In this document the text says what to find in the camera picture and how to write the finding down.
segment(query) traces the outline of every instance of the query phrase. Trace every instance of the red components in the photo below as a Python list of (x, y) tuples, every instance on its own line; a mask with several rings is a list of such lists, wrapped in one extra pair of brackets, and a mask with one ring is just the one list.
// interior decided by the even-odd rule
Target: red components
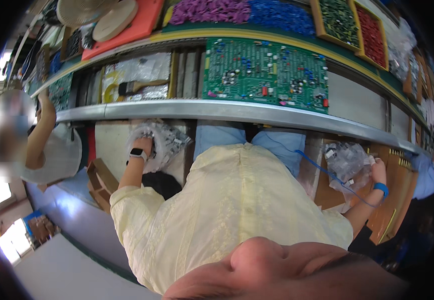
[(385, 52), (383, 51), (382, 33), (379, 24), (361, 7), (357, 6), (357, 12), (362, 38), (364, 39), (365, 55), (385, 68)]

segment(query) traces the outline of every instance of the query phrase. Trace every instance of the round wooden disc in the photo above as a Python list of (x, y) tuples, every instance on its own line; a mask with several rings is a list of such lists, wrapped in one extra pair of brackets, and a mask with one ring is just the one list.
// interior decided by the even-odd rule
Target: round wooden disc
[(97, 42), (105, 42), (116, 37), (135, 18), (139, 5), (135, 0), (123, 0), (105, 16), (94, 28), (93, 38)]

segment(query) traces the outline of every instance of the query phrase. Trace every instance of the light blue jeans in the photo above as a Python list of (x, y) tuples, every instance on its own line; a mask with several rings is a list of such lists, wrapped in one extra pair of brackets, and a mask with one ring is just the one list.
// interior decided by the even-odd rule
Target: light blue jeans
[[(272, 152), (297, 177), (302, 155), (295, 150), (304, 151), (305, 134), (297, 130), (266, 128), (253, 139), (252, 144)], [(195, 134), (195, 152), (193, 160), (213, 146), (245, 144), (245, 131), (241, 123), (198, 120)]]

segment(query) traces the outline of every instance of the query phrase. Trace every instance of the orange foam board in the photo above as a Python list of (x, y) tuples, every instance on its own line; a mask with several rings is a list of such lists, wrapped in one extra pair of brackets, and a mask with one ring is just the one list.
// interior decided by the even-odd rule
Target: orange foam board
[(105, 42), (96, 42), (93, 49), (85, 49), (82, 60), (86, 61), (96, 55), (112, 50), (121, 45), (128, 44), (138, 39), (143, 39), (152, 33), (152, 30), (160, 15), (164, 0), (136, 0), (139, 10), (130, 25), (116, 37)]

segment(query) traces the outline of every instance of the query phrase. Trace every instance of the printed circuit board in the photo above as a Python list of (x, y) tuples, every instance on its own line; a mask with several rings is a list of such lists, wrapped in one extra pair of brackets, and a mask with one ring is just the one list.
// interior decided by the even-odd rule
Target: printed circuit board
[(203, 99), (266, 103), (328, 114), (325, 57), (278, 43), (208, 38)]

